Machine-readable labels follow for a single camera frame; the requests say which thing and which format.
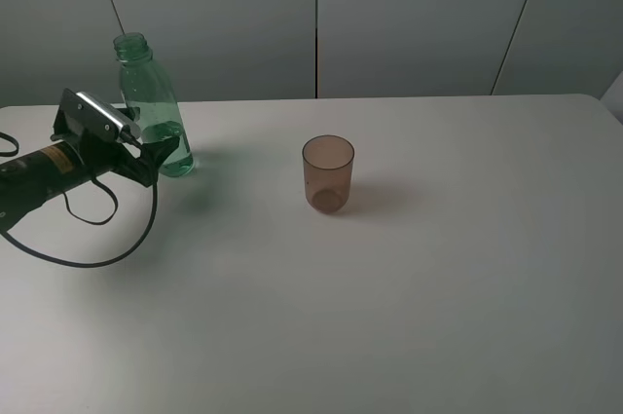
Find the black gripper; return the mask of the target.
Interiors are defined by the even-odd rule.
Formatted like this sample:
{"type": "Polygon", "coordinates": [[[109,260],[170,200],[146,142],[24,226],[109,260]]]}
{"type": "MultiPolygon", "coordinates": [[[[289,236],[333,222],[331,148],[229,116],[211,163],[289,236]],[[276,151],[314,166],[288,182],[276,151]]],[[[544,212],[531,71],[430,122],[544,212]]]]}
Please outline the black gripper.
{"type": "MultiPolygon", "coordinates": [[[[151,143],[141,143],[138,139],[106,143],[88,132],[78,136],[67,130],[57,113],[58,109],[51,140],[67,144],[91,180],[111,171],[144,187],[152,187],[158,182],[157,171],[179,147],[178,136],[151,143]]],[[[122,107],[121,114],[124,130],[140,129],[138,113],[133,108],[122,107]]]]}

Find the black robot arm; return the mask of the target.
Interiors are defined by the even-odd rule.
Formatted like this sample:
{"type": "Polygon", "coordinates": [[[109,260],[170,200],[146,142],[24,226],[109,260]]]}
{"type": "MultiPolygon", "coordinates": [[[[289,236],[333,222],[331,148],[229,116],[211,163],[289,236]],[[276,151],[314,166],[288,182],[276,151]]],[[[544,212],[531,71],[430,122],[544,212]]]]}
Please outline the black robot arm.
{"type": "Polygon", "coordinates": [[[158,169],[178,148],[180,137],[153,143],[139,138],[140,129],[126,109],[89,108],[84,102],[60,107],[54,144],[1,165],[1,231],[9,232],[45,202],[89,182],[118,207],[116,195],[98,180],[107,172],[154,187],[158,169]]]}

